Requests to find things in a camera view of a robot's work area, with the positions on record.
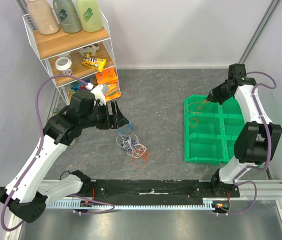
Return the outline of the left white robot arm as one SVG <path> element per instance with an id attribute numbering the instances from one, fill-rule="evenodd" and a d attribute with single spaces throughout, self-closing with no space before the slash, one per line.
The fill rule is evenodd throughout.
<path id="1" fill-rule="evenodd" d="M 80 90 L 70 104 L 51 117 L 43 128 L 38 145 L 18 175 L 5 187 L 0 187 L 0 202 L 26 223 L 37 220 L 51 203 L 63 197 L 90 193 L 90 177 L 79 170 L 45 187 L 40 187 L 57 158 L 81 135 L 83 129 L 119 129 L 129 121 L 115 100 L 105 102 L 104 94 L 95 90 Z"/>

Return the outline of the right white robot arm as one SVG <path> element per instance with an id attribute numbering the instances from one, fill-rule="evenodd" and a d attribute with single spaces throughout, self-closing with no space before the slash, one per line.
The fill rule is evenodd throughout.
<path id="1" fill-rule="evenodd" d="M 227 79 L 206 97 L 206 101 L 220 105 L 234 98 L 245 122 L 234 144 L 234 156 L 212 175 L 209 189 L 216 197 L 237 191 L 238 180 L 249 170 L 262 165 L 265 171 L 277 149 L 282 127 L 266 114 L 258 95 L 260 86 L 248 77 L 244 64 L 235 63 L 229 65 Z"/>

